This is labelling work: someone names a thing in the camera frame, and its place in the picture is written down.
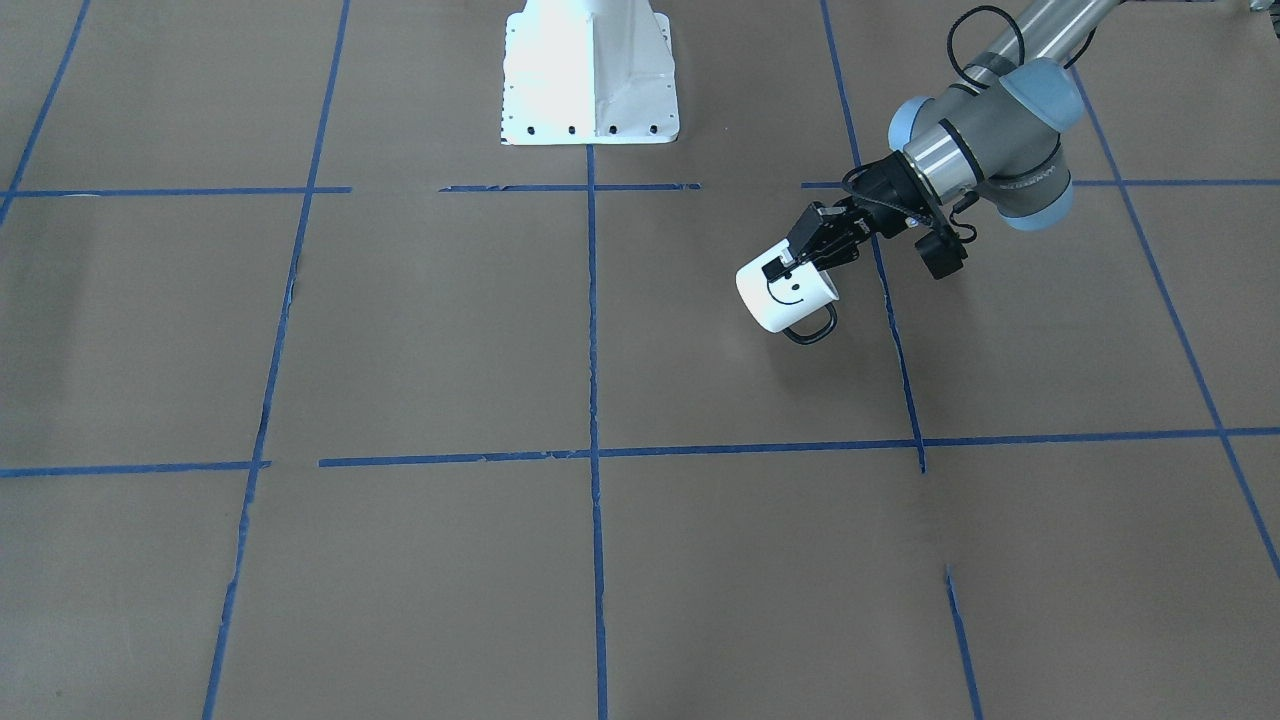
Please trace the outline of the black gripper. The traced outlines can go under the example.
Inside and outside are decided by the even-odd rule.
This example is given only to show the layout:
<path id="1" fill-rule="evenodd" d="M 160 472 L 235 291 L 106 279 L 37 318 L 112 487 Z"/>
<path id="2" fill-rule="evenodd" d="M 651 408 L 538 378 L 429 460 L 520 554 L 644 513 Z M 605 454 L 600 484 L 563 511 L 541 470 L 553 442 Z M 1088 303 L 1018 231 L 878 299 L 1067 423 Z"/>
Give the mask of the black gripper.
<path id="1" fill-rule="evenodd" d="M 856 208 L 869 214 L 873 231 L 886 238 L 905 231 L 909 219 L 931 231 L 946 227 L 936 196 L 905 155 L 888 155 L 852 168 L 842 178 L 842 188 Z M 847 206 L 810 202 L 785 236 L 791 259 L 769 260 L 762 273 L 772 283 L 791 277 L 801 265 L 826 272 L 854 263 L 860 258 L 860 246 L 872 236 L 868 228 L 851 225 Z"/>

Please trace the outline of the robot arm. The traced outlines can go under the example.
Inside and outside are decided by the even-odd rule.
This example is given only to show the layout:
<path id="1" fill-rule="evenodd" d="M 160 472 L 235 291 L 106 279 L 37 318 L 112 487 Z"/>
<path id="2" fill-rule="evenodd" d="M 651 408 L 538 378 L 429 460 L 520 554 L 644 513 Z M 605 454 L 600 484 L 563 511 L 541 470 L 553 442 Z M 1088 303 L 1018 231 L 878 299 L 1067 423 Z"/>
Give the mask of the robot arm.
<path id="1" fill-rule="evenodd" d="M 739 286 L 762 290 L 805 266 L 852 263 L 873 236 L 910 225 L 925 229 L 916 252 L 945 278 L 961 269 L 975 238 L 960 236 L 954 218 L 980 200 L 1020 231 L 1059 222 L 1073 204 L 1062 136 L 1084 111 L 1068 72 L 1112 9 L 1111 1 L 1034 1 L 1006 15 L 983 53 L 954 64 L 957 78 L 943 94 L 893 114 L 890 154 L 852 168 L 840 201 L 810 204 L 777 249 L 739 270 Z"/>

